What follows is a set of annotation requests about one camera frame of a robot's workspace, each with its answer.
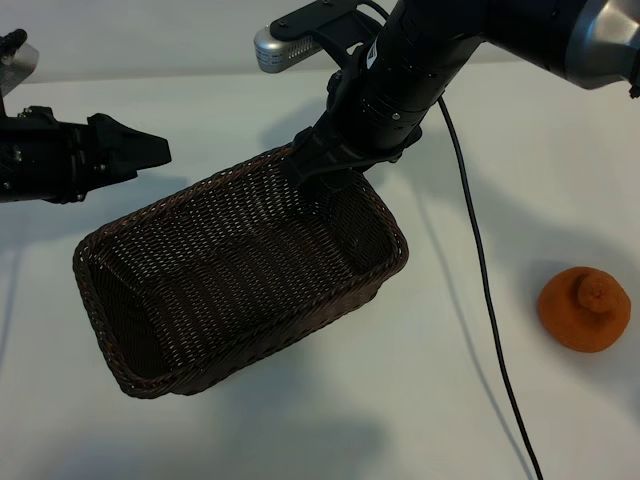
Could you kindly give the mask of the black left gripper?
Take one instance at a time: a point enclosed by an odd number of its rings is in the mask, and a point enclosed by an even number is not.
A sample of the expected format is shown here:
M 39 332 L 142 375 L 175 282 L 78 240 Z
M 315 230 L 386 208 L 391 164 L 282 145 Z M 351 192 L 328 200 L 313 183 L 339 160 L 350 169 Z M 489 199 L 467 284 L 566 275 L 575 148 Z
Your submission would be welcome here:
M 87 193 L 138 176 L 100 167 L 155 168 L 171 162 L 166 139 L 134 130 L 105 114 L 88 125 L 58 121 L 49 107 L 1 117 L 1 201 L 75 203 Z

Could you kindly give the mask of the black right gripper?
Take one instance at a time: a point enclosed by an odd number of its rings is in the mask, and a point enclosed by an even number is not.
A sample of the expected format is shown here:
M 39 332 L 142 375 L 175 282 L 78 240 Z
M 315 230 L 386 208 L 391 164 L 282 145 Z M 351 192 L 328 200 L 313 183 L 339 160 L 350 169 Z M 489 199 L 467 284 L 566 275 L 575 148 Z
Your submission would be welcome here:
M 371 49 L 357 49 L 331 77 L 325 113 L 294 137 L 282 165 L 303 202 L 329 200 L 359 178 L 346 168 L 395 161 L 420 138 L 425 109 L 411 97 L 410 78 Z

